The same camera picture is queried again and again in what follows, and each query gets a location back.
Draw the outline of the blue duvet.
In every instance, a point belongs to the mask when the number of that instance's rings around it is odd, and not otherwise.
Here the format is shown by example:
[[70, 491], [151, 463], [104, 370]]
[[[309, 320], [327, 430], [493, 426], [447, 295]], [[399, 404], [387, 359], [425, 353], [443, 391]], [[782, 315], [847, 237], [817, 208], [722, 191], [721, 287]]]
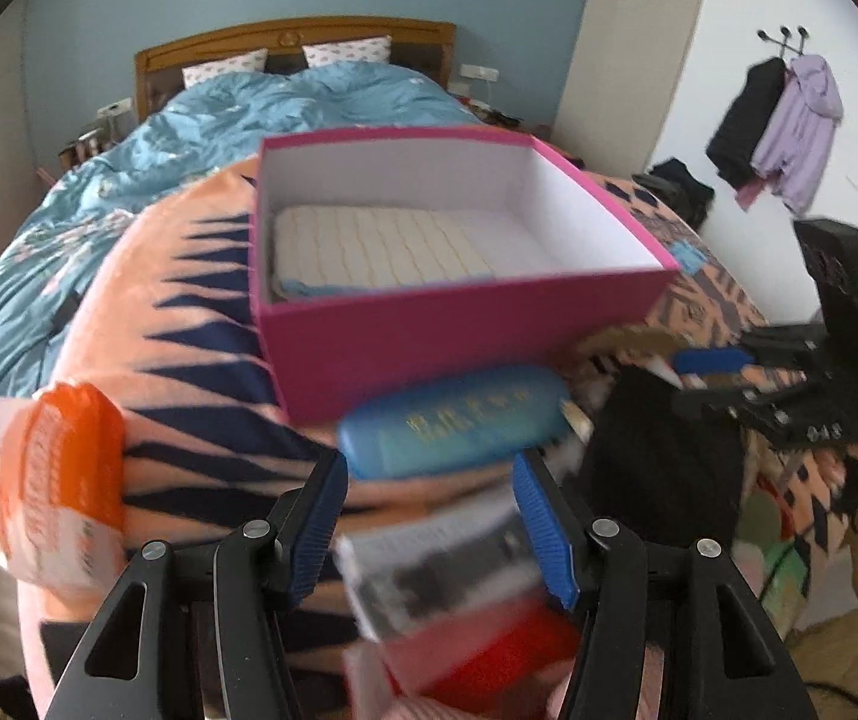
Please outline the blue duvet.
[[274, 135], [477, 120], [426, 75], [392, 64], [236, 71], [178, 93], [120, 145], [58, 179], [2, 251], [0, 397], [27, 397], [47, 382], [100, 265], [153, 203]]

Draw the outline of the clear packaged tool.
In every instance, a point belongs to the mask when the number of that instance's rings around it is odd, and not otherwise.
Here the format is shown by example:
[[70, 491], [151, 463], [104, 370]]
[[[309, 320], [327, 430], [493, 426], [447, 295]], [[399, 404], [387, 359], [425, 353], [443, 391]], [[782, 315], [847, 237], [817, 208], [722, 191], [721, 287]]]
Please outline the clear packaged tool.
[[541, 585], [507, 488], [418, 522], [340, 536], [335, 564], [359, 631], [374, 642], [408, 637], [444, 617], [514, 600]]

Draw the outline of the lilac hanging hoodie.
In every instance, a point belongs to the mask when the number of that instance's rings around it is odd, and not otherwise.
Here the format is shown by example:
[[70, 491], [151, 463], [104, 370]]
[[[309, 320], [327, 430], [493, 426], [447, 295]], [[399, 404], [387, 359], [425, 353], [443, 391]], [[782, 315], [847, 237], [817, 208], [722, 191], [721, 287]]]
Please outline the lilac hanging hoodie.
[[793, 215], [803, 216], [820, 188], [842, 117], [838, 83], [826, 59], [793, 59], [781, 99], [751, 154], [753, 179], [738, 190], [738, 206], [748, 211], [769, 188]]

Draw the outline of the orange wet wipes pack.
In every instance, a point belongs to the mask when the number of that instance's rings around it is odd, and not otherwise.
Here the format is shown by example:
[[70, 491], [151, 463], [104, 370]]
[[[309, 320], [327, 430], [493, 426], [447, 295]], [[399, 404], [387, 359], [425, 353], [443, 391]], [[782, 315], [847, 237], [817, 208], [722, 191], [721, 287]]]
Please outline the orange wet wipes pack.
[[107, 593], [125, 566], [125, 420], [97, 387], [0, 398], [0, 566], [61, 598]]

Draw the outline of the wall coat hook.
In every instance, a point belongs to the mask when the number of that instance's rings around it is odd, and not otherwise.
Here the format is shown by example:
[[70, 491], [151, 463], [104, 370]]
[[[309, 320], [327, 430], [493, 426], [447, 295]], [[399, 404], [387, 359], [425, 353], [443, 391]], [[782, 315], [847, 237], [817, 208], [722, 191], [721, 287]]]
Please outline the wall coat hook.
[[806, 43], [810, 39], [810, 31], [804, 26], [797, 26], [795, 29], [790, 29], [788, 26], [782, 25], [779, 28], [777, 36], [771, 36], [765, 29], [758, 29], [756, 36], [763, 43], [776, 46], [777, 55], [782, 60], [785, 60], [789, 55], [800, 57], [800, 55], [805, 54]]

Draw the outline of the wooden headboard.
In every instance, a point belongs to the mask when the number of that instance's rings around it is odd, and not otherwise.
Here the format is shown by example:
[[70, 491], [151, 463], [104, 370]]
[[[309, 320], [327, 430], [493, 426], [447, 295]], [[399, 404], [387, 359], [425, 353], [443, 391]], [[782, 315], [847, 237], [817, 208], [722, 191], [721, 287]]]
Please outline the wooden headboard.
[[449, 21], [390, 16], [304, 16], [200, 32], [134, 56], [134, 105], [143, 122], [184, 89], [182, 70], [266, 49], [266, 71], [292, 75], [307, 67], [304, 47], [392, 37], [390, 62], [417, 70], [445, 88], [454, 65], [457, 27]]

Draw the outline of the black cloth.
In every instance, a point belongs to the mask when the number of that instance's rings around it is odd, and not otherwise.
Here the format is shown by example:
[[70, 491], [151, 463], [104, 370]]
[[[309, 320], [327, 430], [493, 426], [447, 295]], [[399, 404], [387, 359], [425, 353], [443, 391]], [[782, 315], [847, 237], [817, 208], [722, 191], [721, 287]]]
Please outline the black cloth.
[[596, 515], [649, 543], [730, 548], [742, 507], [745, 447], [731, 419], [691, 421], [676, 388], [652, 372], [623, 372], [598, 413], [575, 489]]

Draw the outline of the cream striped folded cloth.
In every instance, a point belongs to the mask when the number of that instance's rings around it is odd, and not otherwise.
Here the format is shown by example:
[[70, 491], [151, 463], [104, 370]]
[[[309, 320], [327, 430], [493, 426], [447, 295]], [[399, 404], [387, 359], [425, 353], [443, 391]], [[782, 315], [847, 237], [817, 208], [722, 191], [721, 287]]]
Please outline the cream striped folded cloth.
[[454, 218], [380, 206], [291, 206], [273, 223], [271, 276], [283, 299], [490, 280]]

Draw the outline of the black hanging jacket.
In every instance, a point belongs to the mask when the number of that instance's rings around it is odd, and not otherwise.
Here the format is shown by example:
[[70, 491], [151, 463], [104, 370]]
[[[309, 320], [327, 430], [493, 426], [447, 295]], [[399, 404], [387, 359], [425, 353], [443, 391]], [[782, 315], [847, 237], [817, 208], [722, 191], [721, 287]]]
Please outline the black hanging jacket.
[[785, 88], [787, 67], [771, 57], [746, 71], [745, 84], [706, 148], [717, 176], [735, 190], [753, 181], [751, 158]]

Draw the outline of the pink cardboard box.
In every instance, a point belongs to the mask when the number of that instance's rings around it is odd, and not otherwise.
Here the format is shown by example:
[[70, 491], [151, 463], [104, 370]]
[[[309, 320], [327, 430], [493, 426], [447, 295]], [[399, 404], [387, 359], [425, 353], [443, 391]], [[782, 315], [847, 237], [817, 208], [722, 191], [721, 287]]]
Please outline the pink cardboard box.
[[268, 138], [250, 304], [296, 424], [639, 323], [678, 275], [587, 172], [494, 127]]

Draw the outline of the patterned pillow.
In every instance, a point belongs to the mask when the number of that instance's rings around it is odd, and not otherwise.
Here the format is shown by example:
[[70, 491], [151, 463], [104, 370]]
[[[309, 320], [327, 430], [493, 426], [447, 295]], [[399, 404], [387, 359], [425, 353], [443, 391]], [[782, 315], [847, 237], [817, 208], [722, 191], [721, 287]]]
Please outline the patterned pillow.
[[268, 50], [257, 49], [245, 54], [232, 55], [227, 59], [190, 65], [182, 70], [184, 87], [191, 88], [212, 80], [212, 78], [217, 78], [217, 76], [229, 75], [229, 73], [263, 73], [266, 59], [268, 59]]
[[310, 44], [302, 47], [302, 52], [310, 68], [328, 67], [341, 62], [388, 64], [392, 57], [392, 37], [364, 37], [353, 41]]

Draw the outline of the red white plastic bag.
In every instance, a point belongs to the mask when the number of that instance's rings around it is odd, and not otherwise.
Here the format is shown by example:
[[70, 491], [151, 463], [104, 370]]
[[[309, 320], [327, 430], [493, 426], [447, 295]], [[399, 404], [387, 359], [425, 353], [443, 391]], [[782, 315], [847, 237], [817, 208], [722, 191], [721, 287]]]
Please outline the red white plastic bag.
[[343, 653], [354, 718], [550, 718], [580, 634], [538, 593]]

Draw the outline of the left patterned pillow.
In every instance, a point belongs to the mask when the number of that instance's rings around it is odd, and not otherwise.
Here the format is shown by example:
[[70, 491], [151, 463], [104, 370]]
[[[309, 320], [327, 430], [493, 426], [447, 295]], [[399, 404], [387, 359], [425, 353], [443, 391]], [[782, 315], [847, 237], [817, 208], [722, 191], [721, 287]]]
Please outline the left patterned pillow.
[[191, 88], [212, 80], [212, 78], [217, 78], [217, 76], [229, 75], [229, 73], [263, 73], [266, 59], [268, 59], [268, 50], [257, 49], [245, 54], [232, 55], [227, 59], [190, 65], [182, 70], [184, 87]]

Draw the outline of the blue glasses case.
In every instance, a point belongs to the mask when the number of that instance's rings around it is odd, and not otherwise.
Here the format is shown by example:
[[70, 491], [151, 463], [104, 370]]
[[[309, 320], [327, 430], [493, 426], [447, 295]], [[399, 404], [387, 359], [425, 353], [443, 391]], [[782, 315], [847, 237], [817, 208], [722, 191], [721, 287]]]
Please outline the blue glasses case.
[[338, 449], [365, 481], [468, 472], [564, 437], [570, 399], [548, 367], [470, 372], [359, 406], [338, 424]]

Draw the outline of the right patterned pillow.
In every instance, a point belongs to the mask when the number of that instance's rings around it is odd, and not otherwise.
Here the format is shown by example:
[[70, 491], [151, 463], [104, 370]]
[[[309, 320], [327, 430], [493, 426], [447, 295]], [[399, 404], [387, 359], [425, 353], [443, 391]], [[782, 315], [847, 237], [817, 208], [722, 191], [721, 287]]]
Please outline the right patterned pillow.
[[310, 44], [302, 47], [302, 52], [310, 68], [328, 67], [341, 62], [388, 64], [392, 57], [392, 37], [364, 37], [353, 41]]

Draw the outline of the dark clothes pile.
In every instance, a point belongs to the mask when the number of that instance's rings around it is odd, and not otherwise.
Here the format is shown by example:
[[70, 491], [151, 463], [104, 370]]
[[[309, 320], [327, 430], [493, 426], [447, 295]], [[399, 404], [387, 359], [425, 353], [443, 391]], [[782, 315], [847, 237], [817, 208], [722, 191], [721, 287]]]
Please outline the dark clothes pile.
[[701, 231], [714, 203], [714, 188], [698, 181], [683, 161], [670, 158], [631, 179], [675, 211], [692, 231]]

